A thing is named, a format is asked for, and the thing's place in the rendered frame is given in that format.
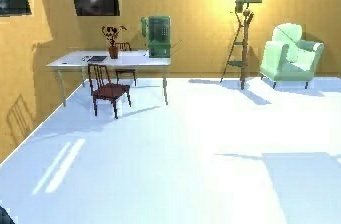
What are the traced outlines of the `potted plant brown pot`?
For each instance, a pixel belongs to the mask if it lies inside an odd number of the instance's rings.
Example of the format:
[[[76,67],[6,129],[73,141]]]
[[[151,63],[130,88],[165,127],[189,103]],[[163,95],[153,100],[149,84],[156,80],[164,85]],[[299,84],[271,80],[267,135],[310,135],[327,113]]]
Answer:
[[[103,26],[101,28],[102,34],[106,37],[106,39],[109,41],[109,55],[111,59],[117,59],[118,58],[118,47],[116,46],[116,39],[119,36],[119,33],[123,30],[126,30],[126,27],[124,25],[120,26]]]

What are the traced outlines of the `white table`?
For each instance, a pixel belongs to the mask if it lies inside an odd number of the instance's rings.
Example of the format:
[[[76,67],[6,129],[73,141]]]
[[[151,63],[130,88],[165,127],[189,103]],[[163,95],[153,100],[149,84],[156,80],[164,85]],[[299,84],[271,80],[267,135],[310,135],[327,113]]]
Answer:
[[[168,104],[167,94],[167,77],[169,74],[168,68],[171,65],[170,58],[150,58],[147,50],[135,50],[135,51],[121,51],[118,53],[117,59],[111,59],[107,51],[101,50],[84,50],[84,51],[73,51],[70,52],[55,61],[47,64],[47,67],[55,70],[55,77],[58,80],[60,88],[60,96],[63,106],[66,106],[66,94],[62,79],[62,71],[65,69],[73,68],[81,70],[81,85],[85,86],[85,67],[88,62],[82,61],[84,56],[107,56],[107,58],[101,62],[102,65],[106,65],[111,68],[125,68],[135,67],[136,69],[141,67],[147,67],[148,69],[160,70],[162,72],[162,89],[165,104]]]

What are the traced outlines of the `dark framed picture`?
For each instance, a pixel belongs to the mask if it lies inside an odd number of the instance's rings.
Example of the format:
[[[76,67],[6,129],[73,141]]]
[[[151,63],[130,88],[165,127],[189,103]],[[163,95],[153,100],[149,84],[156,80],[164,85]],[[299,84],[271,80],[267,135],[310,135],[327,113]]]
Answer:
[[[119,0],[74,0],[78,16],[119,16]]]
[[[0,0],[0,17],[30,14],[29,0]]]

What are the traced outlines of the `wooden ladder floor lamp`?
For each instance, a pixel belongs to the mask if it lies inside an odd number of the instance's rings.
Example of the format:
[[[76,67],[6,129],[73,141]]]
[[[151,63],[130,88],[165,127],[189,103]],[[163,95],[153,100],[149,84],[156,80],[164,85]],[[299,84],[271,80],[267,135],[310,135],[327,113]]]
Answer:
[[[236,17],[236,20],[238,22],[238,27],[233,39],[233,42],[231,44],[230,52],[227,56],[225,67],[221,76],[220,81],[223,81],[227,68],[229,66],[237,67],[240,69],[240,76],[239,76],[239,82],[240,82],[240,88],[244,89],[245,85],[245,70],[248,66],[248,38],[249,38],[249,27],[250,24],[254,18],[254,12],[250,9],[251,4],[258,4],[262,3],[263,0],[235,0],[235,9],[233,11],[233,14]],[[240,60],[234,60],[232,58],[232,54],[235,47],[241,47],[241,59]]]

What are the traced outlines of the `dark red wooden chair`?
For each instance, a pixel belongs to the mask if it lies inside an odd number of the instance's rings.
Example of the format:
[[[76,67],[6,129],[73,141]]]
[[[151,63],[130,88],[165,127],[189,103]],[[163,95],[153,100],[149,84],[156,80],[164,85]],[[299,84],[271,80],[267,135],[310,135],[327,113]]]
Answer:
[[[114,118],[118,118],[117,100],[127,95],[129,106],[132,106],[130,98],[130,86],[125,84],[117,84],[111,81],[111,77],[106,65],[90,63],[87,66],[87,74],[89,79],[90,91],[94,106],[94,115],[98,115],[98,100],[108,100],[111,102],[114,110]]]
[[[116,44],[116,47],[120,51],[130,51],[131,46],[128,42],[119,42]],[[134,85],[137,85],[136,79],[136,70],[134,68],[122,68],[122,69],[115,69],[115,75],[117,80],[120,80],[120,75],[124,73],[131,73],[133,75]]]

